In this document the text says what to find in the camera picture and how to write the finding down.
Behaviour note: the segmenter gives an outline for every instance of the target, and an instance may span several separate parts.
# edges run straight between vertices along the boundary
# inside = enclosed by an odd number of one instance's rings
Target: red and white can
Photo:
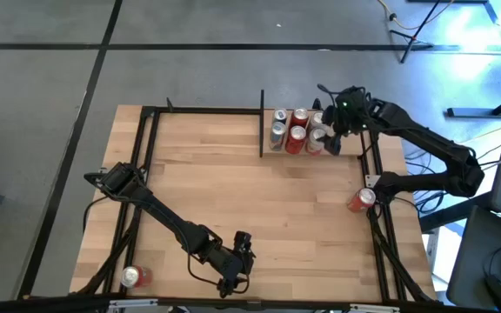
[[[304,146],[306,130],[301,126],[293,126],[287,136],[285,150],[291,154],[298,154]]]
[[[305,128],[307,122],[309,122],[309,112],[305,108],[293,110],[293,114],[291,114],[290,128],[293,128],[293,126],[301,126]]]
[[[152,282],[152,271],[143,266],[127,266],[121,275],[121,284],[126,288],[148,286]]]
[[[324,148],[324,142],[322,141],[322,138],[326,136],[326,132],[322,129],[314,129],[311,131],[309,134],[309,139],[306,141],[306,146],[305,149],[306,151],[313,155],[317,156],[322,152],[322,149]]]
[[[376,202],[376,194],[368,188],[359,190],[347,203],[347,209],[351,212],[361,212],[370,208]]]

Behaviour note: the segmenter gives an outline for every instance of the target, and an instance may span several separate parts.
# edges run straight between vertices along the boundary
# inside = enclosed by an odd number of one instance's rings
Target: wooden tabletop
[[[104,167],[130,160],[140,110],[117,108]],[[149,188],[183,219],[218,233],[228,247],[237,230],[252,234],[257,258],[251,287],[230,298],[379,302],[369,222],[364,213],[345,208],[363,187],[359,161],[355,156],[260,158],[258,118],[161,114]],[[381,136],[379,146],[384,169],[406,175],[400,139]],[[140,163],[145,149],[143,144]],[[410,194],[399,196],[412,200]],[[92,207],[71,291],[82,288],[108,256],[118,208],[110,200]],[[417,212],[399,201],[391,204],[391,212],[404,266],[434,297]],[[134,263],[151,268],[154,280],[130,294],[218,298],[214,286],[190,277],[186,260],[173,234],[144,212]],[[113,290],[118,289],[123,260],[118,264]],[[208,264],[193,262],[191,268],[212,281],[219,278]],[[389,263],[386,269],[395,296]]]

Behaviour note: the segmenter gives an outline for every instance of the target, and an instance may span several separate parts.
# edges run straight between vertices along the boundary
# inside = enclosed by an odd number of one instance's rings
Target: silver can
[[[309,140],[306,142],[306,151],[313,156],[319,155],[324,147],[324,142],[321,141],[324,136],[326,136],[326,132],[323,129],[313,129],[309,134]]]
[[[270,132],[270,149],[274,151],[280,151],[284,146],[285,131],[287,128],[285,124],[281,122],[274,122],[271,125]]]
[[[315,128],[319,129],[324,129],[324,124],[322,124],[322,115],[324,113],[322,111],[315,112],[312,117],[311,121],[309,122],[309,126],[307,127],[307,132],[311,132],[311,130],[314,130]]]
[[[121,275],[121,284],[127,288],[134,288],[138,283],[138,270],[134,266],[126,267]]]
[[[148,286],[151,281],[152,271],[143,266],[127,266],[121,275],[121,284],[127,288]]]
[[[286,109],[275,109],[274,114],[272,115],[272,122],[280,122],[285,125],[287,122],[287,110]]]

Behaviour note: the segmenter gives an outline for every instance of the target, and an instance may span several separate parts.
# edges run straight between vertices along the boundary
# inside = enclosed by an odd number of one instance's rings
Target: red soda can
[[[370,208],[376,201],[376,194],[368,188],[359,190],[347,203],[347,209],[351,212],[361,212]]]
[[[305,108],[294,109],[291,115],[290,128],[293,126],[306,127],[306,123],[309,122],[309,112]]]
[[[151,282],[152,271],[138,265],[127,266],[121,275],[121,284],[126,288],[145,287]]]
[[[298,154],[304,146],[306,130],[301,126],[293,126],[287,136],[285,150],[291,154]]]

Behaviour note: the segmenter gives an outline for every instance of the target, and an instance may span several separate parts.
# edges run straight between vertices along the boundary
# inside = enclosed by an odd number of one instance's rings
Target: black metal frame
[[[153,115],[153,121],[152,125],[150,128],[150,136],[149,136],[149,142],[147,145],[147,151],[145,155],[145,160],[144,160],[144,165],[143,169],[146,171],[146,175],[148,171],[150,170],[150,165],[151,165],[151,156],[154,151],[154,144],[157,139],[157,125],[159,121],[159,117],[161,113],[187,113],[187,114],[234,114],[234,115],[257,115],[259,117],[258,120],[258,141],[259,141],[259,156],[263,156],[263,147],[264,147],[264,90],[260,91],[260,109],[239,109],[239,108],[198,108],[198,107],[193,107],[193,108],[175,108],[173,104],[171,103],[170,99],[167,98],[167,106],[166,107],[143,107],[141,110],[141,116],[140,120],[138,123],[137,127],[137,135],[135,137],[135,142],[133,146],[133,152],[131,155],[131,162],[136,164],[137,159],[139,157],[139,150],[140,146],[142,143],[142,139],[144,136],[144,126],[146,123],[146,120]],[[363,171],[363,179],[365,180],[365,176],[369,175],[369,165],[368,165],[368,160],[366,156],[366,148],[364,147],[364,135],[361,133],[361,144],[363,148],[363,155],[361,155],[358,160],[361,163],[361,169]],[[370,140],[371,140],[371,153],[373,157],[373,162],[374,162],[374,167],[376,174],[379,175],[382,173],[382,160],[380,156],[380,151],[378,148],[377,144],[377,139],[375,138],[374,134],[370,133]],[[124,205],[122,203],[122,209],[124,206],[124,210],[120,210],[118,213],[118,218],[117,218],[117,224],[116,224],[116,233],[115,236],[118,237],[118,241],[121,239],[121,236],[124,231],[124,225],[126,223],[126,217],[127,217],[127,209],[128,205]],[[382,218],[384,219],[384,225],[386,228],[386,236],[388,238],[388,243],[391,247],[391,251],[396,255],[397,259],[399,259],[399,255],[397,252],[397,242],[396,242],[396,236],[395,236],[395,231],[393,228],[393,221],[391,219],[391,213],[390,213],[390,208],[388,205],[381,204],[379,205],[381,212],[382,212]],[[137,218],[133,217],[133,221],[135,223],[135,234],[138,230],[138,225],[140,223],[140,214],[141,210],[140,208],[136,207],[135,208],[135,216]],[[385,263],[384,263],[384,254],[376,241],[372,241],[374,244],[374,251],[375,251],[375,259],[376,259],[376,266],[377,266],[377,273],[378,273],[378,283],[379,283],[379,288],[380,288],[380,295],[382,297],[383,302],[389,301],[390,299],[390,292],[388,288],[388,281],[385,273]],[[112,249],[116,247],[117,244],[114,243],[112,245]],[[128,266],[132,264],[132,260],[134,257],[134,251],[135,251],[135,246],[136,246],[136,235],[134,236],[133,239],[129,242],[127,246],[127,257],[125,258],[124,265]],[[113,275],[114,275],[114,270],[111,270],[108,273],[108,277],[106,280],[106,284],[104,287],[104,293],[106,292],[111,292],[111,282],[113,281]],[[405,293],[405,288],[403,282],[399,279],[399,275],[397,271],[394,269],[394,278],[395,278],[395,283],[396,283],[396,291],[397,291],[397,299],[400,301],[406,301],[407,300],[407,295]],[[126,296],[126,291],[127,289],[124,288],[123,286],[120,287],[119,293],[121,295]],[[256,301],[249,301],[249,300],[214,300],[214,299],[189,299],[189,298],[176,298],[175,305],[178,306],[187,306],[187,305],[196,305],[196,306],[201,306],[201,305],[206,305],[209,304],[214,307],[232,307],[232,308],[244,308],[247,310],[257,310],[257,309],[275,309],[275,308],[295,308],[295,309],[310,309],[310,308],[324,308],[326,309],[325,306],[323,305],[335,305],[336,308],[342,309],[342,308],[347,308],[348,305],[351,305],[350,303],[346,302],[333,302],[333,303],[319,303],[319,302],[292,302],[292,301],[262,301],[262,300],[256,300]]]
[[[180,114],[233,114],[233,115],[256,115],[259,117],[259,152],[262,153],[262,147],[264,145],[264,91],[261,90],[260,93],[260,109],[233,109],[233,108],[174,108],[173,104],[167,99],[166,107],[143,107],[141,109],[141,115],[139,120],[139,125],[137,127],[137,134],[135,142],[133,144],[133,152],[131,155],[131,160],[136,162],[139,156],[139,150],[141,147],[142,139],[144,136],[144,128],[147,119],[152,116],[152,125],[150,127],[149,142],[147,145],[146,155],[144,157],[144,165],[142,169],[145,172],[145,179],[148,177],[148,171],[150,170],[152,153],[155,149],[155,141],[157,139],[157,126],[161,113],[180,113]],[[364,185],[366,185],[366,175],[369,175],[369,164],[367,157],[367,150],[364,143],[364,134],[360,134],[361,144],[363,149],[363,154],[357,159],[360,162],[361,170],[363,174]],[[382,160],[380,156],[380,150],[377,144],[377,140],[373,134],[370,133],[371,140],[371,154],[372,160],[375,166],[376,173],[382,172]],[[123,226],[125,224],[126,210],[125,212],[119,212],[117,217],[116,231],[117,234],[122,234]],[[386,226],[386,236],[388,238],[388,243],[390,245],[391,252],[395,254],[393,256],[398,260],[397,255],[397,244],[395,239],[395,233],[393,229],[393,222],[391,219],[390,209],[387,205],[380,205],[381,218],[384,219],[384,224]],[[371,212],[376,209],[374,207],[370,208]],[[140,223],[140,208],[136,207],[134,212],[134,217],[132,223],[134,223],[135,232],[138,231],[138,225]],[[315,301],[271,301],[271,300],[260,300],[260,299],[199,299],[199,298],[171,298],[171,297],[155,297],[155,296],[145,296],[145,297],[127,297],[126,290],[120,289],[118,293],[104,292],[101,295],[72,295],[63,297],[50,297],[50,298],[37,298],[35,296],[29,296],[31,300],[15,301],[15,302],[2,302],[0,303],[0,310],[9,310],[17,308],[40,308],[39,305],[59,305],[60,310],[65,308],[95,308],[101,309],[108,303],[113,302],[113,300],[120,299],[151,299],[154,304],[168,305],[168,306],[203,306],[203,307],[214,307],[214,308],[240,308],[245,310],[264,310],[264,309],[301,309],[301,310],[359,310],[360,305],[382,305],[390,307],[398,307],[402,312],[418,312],[422,310],[424,312],[442,312],[447,311],[453,312],[473,312],[473,313],[489,313],[489,310],[478,310],[460,307],[448,307],[443,306],[440,303],[417,303],[407,301],[406,294],[404,292],[403,282],[400,281],[398,273],[394,269],[394,278],[396,279],[397,286],[397,297],[398,300],[390,299],[390,293],[388,288],[388,281],[385,273],[384,265],[384,255],[381,250],[379,242],[374,240],[374,227],[376,220],[369,218],[371,223],[371,229],[373,234],[373,248],[374,257],[376,260],[376,267],[378,273],[378,282],[380,288],[381,303],[350,303],[350,302],[315,302]],[[130,242],[127,244],[127,257],[125,258],[125,265],[132,263],[132,258],[134,257],[134,249],[136,245],[136,237],[134,236]],[[113,272],[117,264],[111,267],[110,275],[107,277],[108,281],[112,281]]]

